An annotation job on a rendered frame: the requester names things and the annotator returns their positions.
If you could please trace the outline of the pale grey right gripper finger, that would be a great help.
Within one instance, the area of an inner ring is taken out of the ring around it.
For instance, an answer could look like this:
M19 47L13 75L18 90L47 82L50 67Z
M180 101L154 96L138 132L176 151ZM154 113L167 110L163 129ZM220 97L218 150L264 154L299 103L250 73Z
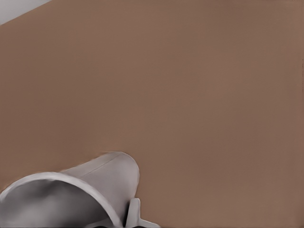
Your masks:
M158 224L146 221L141 218L141 201L139 198L130 200L125 227L160 228Z

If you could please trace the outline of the white IKEA cup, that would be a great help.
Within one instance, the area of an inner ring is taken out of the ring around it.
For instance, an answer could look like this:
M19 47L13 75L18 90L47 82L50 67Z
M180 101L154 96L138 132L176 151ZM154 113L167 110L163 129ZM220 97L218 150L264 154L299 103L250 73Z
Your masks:
M136 161L124 152L25 176L0 193L0 227L123 227L139 177Z

